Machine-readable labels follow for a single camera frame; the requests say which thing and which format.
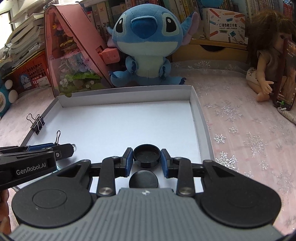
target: plush toy eye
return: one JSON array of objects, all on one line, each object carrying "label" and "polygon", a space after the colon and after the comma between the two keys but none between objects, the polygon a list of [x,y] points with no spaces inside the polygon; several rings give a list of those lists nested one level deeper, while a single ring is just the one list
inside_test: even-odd
[{"label": "plush toy eye", "polygon": [[175,18],[169,14],[168,12],[163,13],[163,29],[162,34],[164,36],[176,36],[180,32],[179,26],[175,20]]},{"label": "plush toy eye", "polygon": [[123,18],[119,19],[116,24],[116,32],[122,33],[123,32]]},{"label": "plush toy eye", "polygon": [[172,18],[166,17],[165,23],[166,23],[166,32],[171,33],[177,29],[175,21]]}]

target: phone screen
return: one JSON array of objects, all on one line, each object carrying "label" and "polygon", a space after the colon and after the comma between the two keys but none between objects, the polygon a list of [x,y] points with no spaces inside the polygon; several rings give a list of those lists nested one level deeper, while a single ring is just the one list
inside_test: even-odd
[{"label": "phone screen", "polygon": [[284,49],[286,66],[277,99],[288,105],[293,105],[296,94],[296,44],[287,41]]}]

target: red plastic basket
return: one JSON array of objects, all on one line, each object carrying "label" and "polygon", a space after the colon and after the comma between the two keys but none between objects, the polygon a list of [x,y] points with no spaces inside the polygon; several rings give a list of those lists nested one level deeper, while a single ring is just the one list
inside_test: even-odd
[{"label": "red plastic basket", "polygon": [[6,80],[13,81],[18,94],[41,86],[50,86],[45,51],[41,51],[9,74]]}]

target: window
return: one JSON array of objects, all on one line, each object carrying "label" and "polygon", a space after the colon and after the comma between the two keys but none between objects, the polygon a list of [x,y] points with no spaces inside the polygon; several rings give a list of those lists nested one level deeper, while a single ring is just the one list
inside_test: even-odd
[{"label": "window", "polygon": [[0,14],[0,49],[4,47],[8,37],[13,31],[12,24],[10,24],[11,16],[10,12],[4,12]]}]

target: blue plush nose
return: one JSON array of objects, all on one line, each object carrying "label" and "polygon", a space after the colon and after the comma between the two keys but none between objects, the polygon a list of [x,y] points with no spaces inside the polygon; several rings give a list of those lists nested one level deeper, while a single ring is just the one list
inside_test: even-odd
[{"label": "blue plush nose", "polygon": [[157,23],[153,18],[134,19],[131,23],[131,29],[139,38],[147,39],[156,32]]}]

